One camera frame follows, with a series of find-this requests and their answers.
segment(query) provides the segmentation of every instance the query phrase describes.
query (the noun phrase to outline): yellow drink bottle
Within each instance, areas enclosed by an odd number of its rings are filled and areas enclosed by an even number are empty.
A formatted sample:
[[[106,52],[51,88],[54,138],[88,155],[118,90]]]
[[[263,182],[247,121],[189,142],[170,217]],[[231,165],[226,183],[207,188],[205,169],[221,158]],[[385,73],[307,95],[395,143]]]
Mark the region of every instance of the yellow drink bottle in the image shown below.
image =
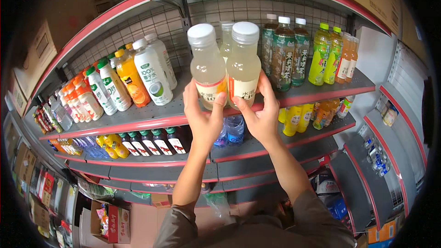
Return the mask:
[[[295,134],[301,113],[302,106],[293,106],[287,111],[285,125],[283,127],[283,133],[286,136],[293,136]]]

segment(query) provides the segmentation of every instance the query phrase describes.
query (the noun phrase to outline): orange juice bottle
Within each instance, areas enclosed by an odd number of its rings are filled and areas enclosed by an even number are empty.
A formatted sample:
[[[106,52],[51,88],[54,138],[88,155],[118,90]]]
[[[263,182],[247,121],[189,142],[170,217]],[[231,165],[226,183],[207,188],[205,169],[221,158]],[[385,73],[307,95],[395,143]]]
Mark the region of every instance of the orange juice bottle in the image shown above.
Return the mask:
[[[121,65],[118,65],[116,72],[129,91],[135,105],[145,107],[150,102],[150,96],[138,74],[133,58],[128,58]]]
[[[116,134],[108,134],[104,135],[104,142],[113,148],[116,152],[116,154],[121,158],[126,158],[129,156],[130,152],[129,150],[123,145],[123,142],[121,141],[121,137],[119,137]]]

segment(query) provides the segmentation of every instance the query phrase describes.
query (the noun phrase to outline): orange bottle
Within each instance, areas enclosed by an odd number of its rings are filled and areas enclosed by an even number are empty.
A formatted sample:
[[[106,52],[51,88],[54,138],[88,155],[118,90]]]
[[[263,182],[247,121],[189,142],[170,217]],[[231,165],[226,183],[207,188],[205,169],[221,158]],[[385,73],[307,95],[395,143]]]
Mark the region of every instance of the orange bottle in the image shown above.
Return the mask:
[[[348,33],[343,35],[343,49],[341,51],[341,59],[335,73],[335,81],[342,84],[346,80],[346,75],[351,63],[351,36]]]

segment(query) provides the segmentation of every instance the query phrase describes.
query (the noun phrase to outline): yellow cap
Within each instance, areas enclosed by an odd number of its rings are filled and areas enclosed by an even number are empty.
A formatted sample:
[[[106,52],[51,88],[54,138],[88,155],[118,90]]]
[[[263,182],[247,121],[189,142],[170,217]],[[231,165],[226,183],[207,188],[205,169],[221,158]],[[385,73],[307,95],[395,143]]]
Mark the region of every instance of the yellow cap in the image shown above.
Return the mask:
[[[115,57],[117,58],[121,57],[122,55],[124,55],[124,49],[119,49],[115,52]]]

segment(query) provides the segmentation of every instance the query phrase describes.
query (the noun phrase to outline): water bottle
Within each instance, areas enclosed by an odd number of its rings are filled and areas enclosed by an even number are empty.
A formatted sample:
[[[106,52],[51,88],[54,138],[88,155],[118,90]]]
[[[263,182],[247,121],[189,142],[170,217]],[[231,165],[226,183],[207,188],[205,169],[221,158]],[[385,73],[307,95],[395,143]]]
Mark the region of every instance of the water bottle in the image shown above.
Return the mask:
[[[227,122],[226,118],[223,119],[223,127],[216,141],[214,141],[214,146],[217,148],[223,148],[228,144],[227,137]]]
[[[242,115],[227,118],[227,137],[230,146],[239,146],[243,143],[243,130],[245,124]]]

